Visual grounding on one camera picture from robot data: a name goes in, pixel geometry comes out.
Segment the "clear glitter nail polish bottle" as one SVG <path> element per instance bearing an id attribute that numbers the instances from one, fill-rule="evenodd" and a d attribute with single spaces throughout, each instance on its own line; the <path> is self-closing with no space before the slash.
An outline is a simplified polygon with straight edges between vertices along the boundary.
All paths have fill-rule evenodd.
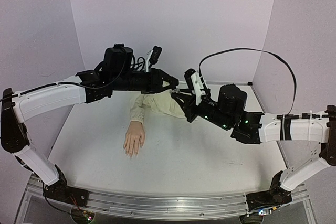
<path id="1" fill-rule="evenodd" d="M 181 95 L 181 91 L 180 89 L 174 89 L 170 92 L 170 94 L 171 94 L 171 97 L 177 98 L 179 95 Z"/>

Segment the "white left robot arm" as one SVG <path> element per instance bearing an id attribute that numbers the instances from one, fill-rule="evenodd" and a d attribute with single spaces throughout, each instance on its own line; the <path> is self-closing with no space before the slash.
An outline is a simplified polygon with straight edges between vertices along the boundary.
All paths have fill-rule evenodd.
<path id="1" fill-rule="evenodd" d="M 179 81 L 153 67 L 162 52 L 155 46 L 143 62 L 137 62 L 133 50 L 124 44 L 107 48 L 103 60 L 59 82 L 26 91 L 3 91 L 1 98 L 1 146 L 50 186 L 59 201 L 66 201 L 71 190 L 61 170 L 40 154 L 32 144 L 25 122 L 46 112 L 77 104 L 97 102 L 112 97 L 114 91 L 139 91 L 156 94 L 174 89 Z"/>

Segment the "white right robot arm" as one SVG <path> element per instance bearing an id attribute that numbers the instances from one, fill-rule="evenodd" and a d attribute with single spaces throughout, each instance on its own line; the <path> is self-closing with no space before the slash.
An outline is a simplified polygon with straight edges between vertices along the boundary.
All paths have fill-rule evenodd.
<path id="1" fill-rule="evenodd" d="M 219 89 L 218 100 L 211 99 L 210 90 L 203 88 L 176 89 L 171 97 L 181 107 L 188 122 L 198 116 L 230 130 L 231 138 L 243 144 L 275 141 L 317 142 L 317 149 L 307 159 L 280 171 L 273 177 L 275 190 L 292 191 L 318 172 L 335 166 L 335 106 L 326 111 L 301 115 L 274 115 L 244 110 L 248 95 L 234 84 Z"/>

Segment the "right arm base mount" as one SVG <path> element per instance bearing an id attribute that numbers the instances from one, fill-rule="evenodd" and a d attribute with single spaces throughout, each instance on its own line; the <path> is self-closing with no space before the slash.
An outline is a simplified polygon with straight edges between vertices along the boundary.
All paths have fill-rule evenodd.
<path id="1" fill-rule="evenodd" d="M 281 188 L 282 171 L 278 172 L 271 181 L 270 188 L 264 191 L 248 193 L 246 195 L 246 203 L 248 212 L 257 212 L 259 210 L 280 207 L 284 204 L 292 202 L 291 191 Z"/>

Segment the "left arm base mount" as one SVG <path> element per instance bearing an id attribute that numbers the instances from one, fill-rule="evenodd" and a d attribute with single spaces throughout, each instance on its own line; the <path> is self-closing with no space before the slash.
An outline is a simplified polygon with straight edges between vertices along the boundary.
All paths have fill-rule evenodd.
<path id="1" fill-rule="evenodd" d="M 43 195 L 47 199 L 85 207 L 88 202 L 89 192 L 85 189 L 69 186 L 64 173 L 55 165 L 58 180 L 50 186 L 44 186 Z"/>

